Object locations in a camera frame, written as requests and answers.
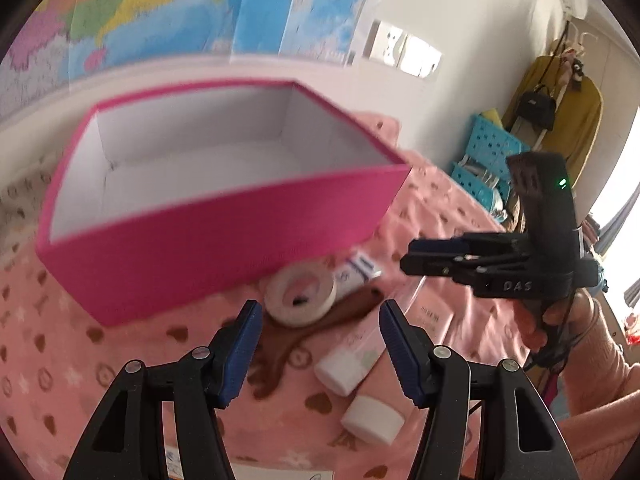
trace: human hand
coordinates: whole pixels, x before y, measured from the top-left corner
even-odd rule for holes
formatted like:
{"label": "human hand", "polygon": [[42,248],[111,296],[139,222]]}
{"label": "human hand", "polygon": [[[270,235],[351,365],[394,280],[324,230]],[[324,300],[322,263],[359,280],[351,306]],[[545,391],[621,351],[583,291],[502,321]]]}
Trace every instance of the human hand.
{"label": "human hand", "polygon": [[[542,319],[550,326],[560,326],[569,307],[569,298],[560,300],[549,307]],[[589,329],[593,320],[594,304],[593,299],[586,289],[580,288],[576,291],[574,303],[567,319],[570,335],[579,335]],[[538,320],[520,302],[517,303],[514,311],[514,319],[522,342],[533,352],[538,352],[546,345],[546,333],[542,327],[538,326]]]}

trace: open box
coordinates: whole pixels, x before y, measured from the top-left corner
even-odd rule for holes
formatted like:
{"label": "open box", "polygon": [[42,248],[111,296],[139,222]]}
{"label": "open box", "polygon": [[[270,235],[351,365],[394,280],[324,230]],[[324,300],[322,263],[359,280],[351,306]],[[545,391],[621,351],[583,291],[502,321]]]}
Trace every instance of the open box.
{"label": "open box", "polygon": [[409,170],[297,82],[153,89],[85,117],[47,191],[36,250],[113,325],[363,241]]}

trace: world map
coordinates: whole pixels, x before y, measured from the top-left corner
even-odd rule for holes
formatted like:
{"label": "world map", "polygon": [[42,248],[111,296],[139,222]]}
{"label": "world map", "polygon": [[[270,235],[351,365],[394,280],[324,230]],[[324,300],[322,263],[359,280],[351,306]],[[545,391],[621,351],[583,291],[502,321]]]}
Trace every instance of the world map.
{"label": "world map", "polygon": [[0,121],[71,81],[184,54],[344,63],[365,0],[43,0],[0,62]]}

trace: blue plastic basket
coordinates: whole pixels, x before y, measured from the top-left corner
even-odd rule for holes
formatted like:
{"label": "blue plastic basket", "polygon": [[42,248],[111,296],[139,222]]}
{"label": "blue plastic basket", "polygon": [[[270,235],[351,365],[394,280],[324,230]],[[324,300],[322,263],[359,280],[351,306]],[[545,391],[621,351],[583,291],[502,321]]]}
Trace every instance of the blue plastic basket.
{"label": "blue plastic basket", "polygon": [[506,158],[528,152],[529,146],[482,116],[476,116],[466,154],[482,164],[500,180],[511,181]]}
{"label": "blue plastic basket", "polygon": [[504,180],[501,180],[500,182],[498,182],[498,185],[496,187],[498,188],[498,193],[500,193],[502,202],[506,204],[507,200],[509,199],[509,193],[511,192],[511,186]]}
{"label": "blue plastic basket", "polygon": [[473,173],[457,163],[453,163],[451,177],[488,212],[494,208],[494,190],[482,183]]}

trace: curtain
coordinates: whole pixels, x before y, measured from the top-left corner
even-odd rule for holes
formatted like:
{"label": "curtain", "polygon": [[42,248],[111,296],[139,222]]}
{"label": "curtain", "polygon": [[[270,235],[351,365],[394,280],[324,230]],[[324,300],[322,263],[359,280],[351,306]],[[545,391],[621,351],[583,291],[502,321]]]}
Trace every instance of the curtain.
{"label": "curtain", "polygon": [[625,205],[622,206],[622,209],[618,211],[611,221],[600,230],[600,240],[593,247],[600,256],[606,256],[613,240],[618,236],[620,229],[622,229],[622,226],[626,222],[626,218],[636,205],[639,196],[640,184],[638,184],[638,187],[636,187],[636,190],[633,192],[631,197],[629,197],[629,200],[626,201]]}
{"label": "curtain", "polygon": [[637,280],[625,291],[625,303],[629,307],[635,307],[638,300],[640,300],[640,280]]}

